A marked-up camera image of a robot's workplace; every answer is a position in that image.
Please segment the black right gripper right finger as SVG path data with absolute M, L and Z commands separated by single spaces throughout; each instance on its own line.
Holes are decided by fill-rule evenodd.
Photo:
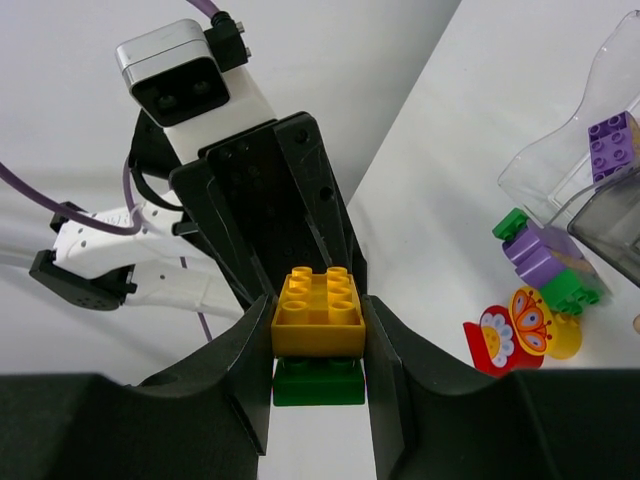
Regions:
M 635 479 L 635 369 L 486 375 L 365 296 L 364 368 L 381 479 Z

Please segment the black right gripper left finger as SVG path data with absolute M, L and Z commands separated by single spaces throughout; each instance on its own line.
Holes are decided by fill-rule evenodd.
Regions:
M 266 452 L 272 296 L 222 335 L 126 386 L 99 374 L 1 379 L 5 479 L 253 479 Z

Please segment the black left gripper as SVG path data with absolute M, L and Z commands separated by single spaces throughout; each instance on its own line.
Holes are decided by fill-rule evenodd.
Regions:
M 341 266 L 368 292 L 367 261 L 309 113 L 204 147 L 188 164 L 140 113 L 129 165 L 144 199 L 195 224 L 241 306 L 270 292 L 254 258 L 265 270 Z

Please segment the yellow lego brick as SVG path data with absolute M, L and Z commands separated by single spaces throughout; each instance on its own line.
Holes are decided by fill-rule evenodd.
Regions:
M 316 273 L 297 266 L 287 274 L 271 323 L 275 357 L 359 359 L 365 339 L 359 292 L 347 268 Z

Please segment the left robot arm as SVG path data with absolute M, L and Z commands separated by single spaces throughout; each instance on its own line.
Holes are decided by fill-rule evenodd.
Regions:
M 242 308 L 281 291 L 294 267 L 342 266 L 360 293 L 367 263 L 316 120 L 300 112 L 203 147 L 175 168 L 141 229 L 114 235 L 55 216 L 30 276 L 72 305 L 166 305 L 216 313 L 227 283 Z

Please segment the green lego plate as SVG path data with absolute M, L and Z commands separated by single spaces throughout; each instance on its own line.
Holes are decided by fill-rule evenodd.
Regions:
M 365 390 L 357 358 L 280 358 L 272 381 L 276 407 L 363 405 Z

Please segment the purple lego brick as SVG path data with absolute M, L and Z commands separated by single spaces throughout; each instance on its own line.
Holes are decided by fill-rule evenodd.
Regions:
M 630 112 L 590 126 L 587 134 L 594 183 L 639 163 L 639 124 Z

